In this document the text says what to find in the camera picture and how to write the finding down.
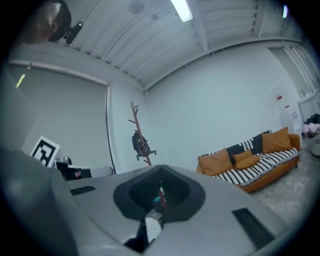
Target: striped cushion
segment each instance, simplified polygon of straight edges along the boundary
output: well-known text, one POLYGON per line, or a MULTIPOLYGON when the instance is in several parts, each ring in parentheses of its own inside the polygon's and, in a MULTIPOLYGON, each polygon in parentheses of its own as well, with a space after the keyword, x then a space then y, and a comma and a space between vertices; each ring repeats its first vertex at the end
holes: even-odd
POLYGON ((239 184, 241 186, 246 186, 255 180, 257 180, 261 175, 269 172, 273 169, 273 165, 266 159, 261 159, 256 165, 249 167, 247 169, 236 170, 231 169, 222 174, 212 176, 216 179, 223 180, 232 184, 239 184))
POLYGON ((268 158, 269 162, 275 167, 295 158, 298 155, 299 155, 299 152, 295 148, 291 150, 264 154, 264 156, 268 158))

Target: ceiling light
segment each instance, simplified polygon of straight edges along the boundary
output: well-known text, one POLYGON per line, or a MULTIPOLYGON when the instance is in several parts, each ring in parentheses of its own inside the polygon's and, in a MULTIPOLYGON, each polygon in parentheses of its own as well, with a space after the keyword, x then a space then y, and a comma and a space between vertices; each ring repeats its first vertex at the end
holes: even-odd
POLYGON ((187 22, 194 18, 188 6, 187 0, 171 0, 171 2, 179 14, 182 22, 187 22))
POLYGON ((288 7, 286 5, 283 6, 283 14, 282 17, 286 18, 288 15, 288 7))
POLYGON ((22 82, 22 80, 25 78, 25 74, 23 74, 21 77, 20 77, 20 79, 19 79, 19 81, 18 81, 18 83, 16 84, 16 88, 18 88, 19 87, 19 85, 21 84, 21 82, 22 82))

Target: orange pillow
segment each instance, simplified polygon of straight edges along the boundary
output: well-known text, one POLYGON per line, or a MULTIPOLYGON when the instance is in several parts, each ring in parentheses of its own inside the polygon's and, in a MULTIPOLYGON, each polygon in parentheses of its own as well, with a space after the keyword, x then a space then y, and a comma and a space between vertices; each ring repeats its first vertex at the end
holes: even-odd
POLYGON ((262 152, 264 154, 292 150, 288 127, 274 133, 262 134, 262 152))
POLYGON ((243 153, 234 154, 233 155, 233 159, 237 163, 237 162, 241 161, 242 159, 246 159, 246 158, 249 158, 249 157, 252 157, 252 156, 253 155, 252 155, 251 149, 248 149, 247 151, 245 151, 243 153))
POLYGON ((198 159, 203 174, 208 176, 219 175, 233 168, 226 148, 211 155, 199 156, 198 159))
POLYGON ((234 168, 242 170, 242 169, 247 169, 251 166, 254 166, 256 163, 260 161, 260 157, 253 155, 248 158, 242 159, 238 162, 235 163, 234 168))

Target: roller blind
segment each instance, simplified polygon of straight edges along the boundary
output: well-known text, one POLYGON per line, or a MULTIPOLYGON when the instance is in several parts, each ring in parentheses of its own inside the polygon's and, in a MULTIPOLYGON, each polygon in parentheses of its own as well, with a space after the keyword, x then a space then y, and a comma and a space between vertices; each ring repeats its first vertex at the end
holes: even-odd
MULTIPOLYGON (((25 67, 10 66, 18 81, 25 67)), ((53 71, 32 68, 19 89, 33 104, 38 118, 22 150, 29 154, 41 135, 60 145, 59 155, 72 164, 112 167, 106 129, 105 86, 53 71)))
POLYGON ((21 150, 33 123, 37 111, 28 101, 3 65, 0 81, 0 148, 21 150))

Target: coat rack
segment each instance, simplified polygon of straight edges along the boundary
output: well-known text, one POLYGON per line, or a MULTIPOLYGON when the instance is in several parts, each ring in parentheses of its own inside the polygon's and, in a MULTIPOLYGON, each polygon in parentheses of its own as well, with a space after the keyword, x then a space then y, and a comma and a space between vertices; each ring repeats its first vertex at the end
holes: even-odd
POLYGON ((137 159, 139 160, 139 157, 146 158, 146 160, 143 160, 143 161, 145 161, 149 166, 151 166, 152 164, 151 164, 149 155, 151 155, 151 154, 155 154, 156 155, 157 151, 156 150, 150 151, 150 149, 148 149, 148 147, 147 147, 147 144, 146 144, 146 142, 144 140, 144 137, 142 136, 142 132, 141 132, 140 125, 139 125, 139 122, 138 122, 138 117, 137 117, 138 107, 139 107, 139 105, 135 106, 134 102, 131 101, 131 109, 132 109, 134 121, 132 121, 130 119, 129 119, 129 121, 136 125, 136 129, 137 129, 136 132, 138 132, 139 139, 140 139, 140 141, 142 143, 142 148, 143 148, 143 153, 139 153, 137 155, 137 159))

